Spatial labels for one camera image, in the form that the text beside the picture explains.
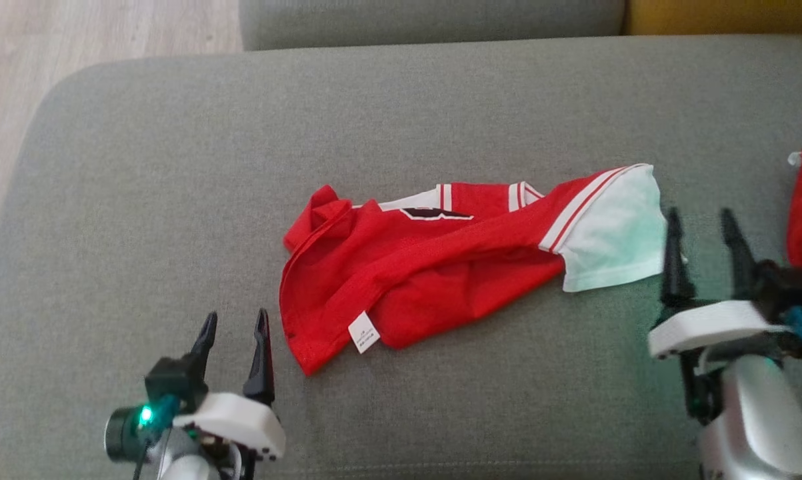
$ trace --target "white label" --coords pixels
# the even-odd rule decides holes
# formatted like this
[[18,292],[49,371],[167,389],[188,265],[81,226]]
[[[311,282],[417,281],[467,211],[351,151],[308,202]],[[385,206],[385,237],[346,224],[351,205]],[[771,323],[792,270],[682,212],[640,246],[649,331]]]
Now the white label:
[[368,314],[365,312],[360,313],[356,320],[348,325],[348,331],[359,353],[368,350],[368,347],[372,346],[380,338],[380,334],[377,333],[377,329],[374,328],[374,324],[371,323],[371,319],[368,318]]

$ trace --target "red shirt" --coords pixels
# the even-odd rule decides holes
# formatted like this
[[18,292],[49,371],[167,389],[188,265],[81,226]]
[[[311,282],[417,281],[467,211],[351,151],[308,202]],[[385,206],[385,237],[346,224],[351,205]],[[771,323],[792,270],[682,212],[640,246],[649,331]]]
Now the red shirt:
[[665,220],[653,167],[562,183],[446,183],[360,207],[325,186],[285,235],[279,287],[291,351],[314,373],[367,312],[401,349],[480,319],[566,270],[565,291],[660,273]]

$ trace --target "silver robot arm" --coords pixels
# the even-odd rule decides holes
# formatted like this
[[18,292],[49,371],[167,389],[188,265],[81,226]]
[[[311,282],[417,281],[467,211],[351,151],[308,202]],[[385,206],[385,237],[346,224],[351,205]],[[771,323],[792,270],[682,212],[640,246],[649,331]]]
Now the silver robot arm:
[[802,408],[782,360],[802,359],[802,270],[756,264],[729,210],[721,214],[733,258],[733,300],[696,300],[671,210],[659,322],[650,354],[676,357],[703,480],[802,479]]
[[157,465],[158,480],[252,480],[255,462],[285,455],[285,431],[271,409],[273,365],[269,322],[255,323],[255,355],[243,395],[210,393],[205,365],[214,344],[217,314],[180,359],[162,358],[145,377],[148,404],[115,410],[105,426],[112,461]]

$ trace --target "couch cushion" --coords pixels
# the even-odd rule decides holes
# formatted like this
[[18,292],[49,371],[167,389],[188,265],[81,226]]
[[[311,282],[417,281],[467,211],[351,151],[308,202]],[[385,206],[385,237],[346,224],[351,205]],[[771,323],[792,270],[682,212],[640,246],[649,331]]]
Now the couch cushion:
[[[544,191],[648,162],[706,297],[730,292],[718,210],[783,258],[802,141],[802,37],[608,37],[302,49],[93,67],[30,125],[0,222],[0,478],[118,479],[111,410],[220,313],[207,380],[239,391],[272,315],[275,408],[302,477],[694,478],[677,365],[652,361],[659,280],[560,282],[304,377],[285,345],[282,236],[330,183]],[[802,400],[802,363],[788,370]]]
[[617,35],[624,0],[240,0],[243,48]]

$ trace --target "shirt sleeve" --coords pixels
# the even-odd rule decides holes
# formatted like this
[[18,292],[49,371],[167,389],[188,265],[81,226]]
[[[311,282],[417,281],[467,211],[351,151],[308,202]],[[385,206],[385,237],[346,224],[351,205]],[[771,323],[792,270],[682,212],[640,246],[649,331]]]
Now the shirt sleeve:
[[622,285],[661,273],[666,220],[659,197],[653,166],[636,165],[612,174],[586,198],[550,244],[566,264],[563,290]]

